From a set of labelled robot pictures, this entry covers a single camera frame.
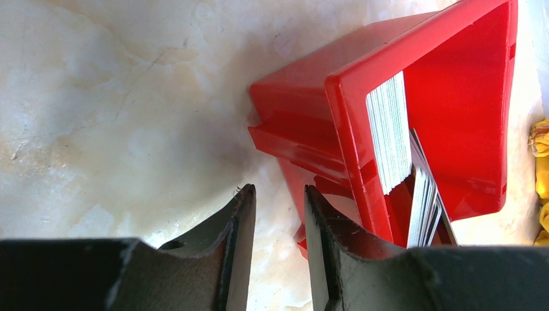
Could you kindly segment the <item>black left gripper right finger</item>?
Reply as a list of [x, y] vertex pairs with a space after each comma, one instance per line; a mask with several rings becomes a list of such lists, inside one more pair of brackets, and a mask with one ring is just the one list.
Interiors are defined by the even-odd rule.
[[405, 249], [305, 192], [315, 310], [547, 310], [548, 248]]

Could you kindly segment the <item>red plastic bin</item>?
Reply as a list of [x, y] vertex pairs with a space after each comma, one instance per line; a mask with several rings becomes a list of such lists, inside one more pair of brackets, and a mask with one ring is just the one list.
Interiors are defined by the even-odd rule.
[[516, 1], [458, 1], [360, 27], [254, 82], [255, 147], [280, 163], [300, 216], [304, 187], [405, 246], [409, 211], [384, 194], [367, 95], [397, 84], [452, 220], [501, 210], [517, 42]]

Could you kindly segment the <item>grey cards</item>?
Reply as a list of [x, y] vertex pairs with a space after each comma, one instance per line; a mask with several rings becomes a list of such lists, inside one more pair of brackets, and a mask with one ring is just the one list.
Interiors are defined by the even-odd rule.
[[365, 102], [394, 243], [457, 246], [420, 139], [409, 126], [403, 71], [369, 92]]

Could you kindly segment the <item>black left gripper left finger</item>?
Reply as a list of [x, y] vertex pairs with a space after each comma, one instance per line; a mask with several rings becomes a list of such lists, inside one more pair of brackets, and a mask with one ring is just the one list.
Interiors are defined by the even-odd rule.
[[155, 248], [139, 238], [1, 241], [2, 310], [245, 310], [256, 189]]

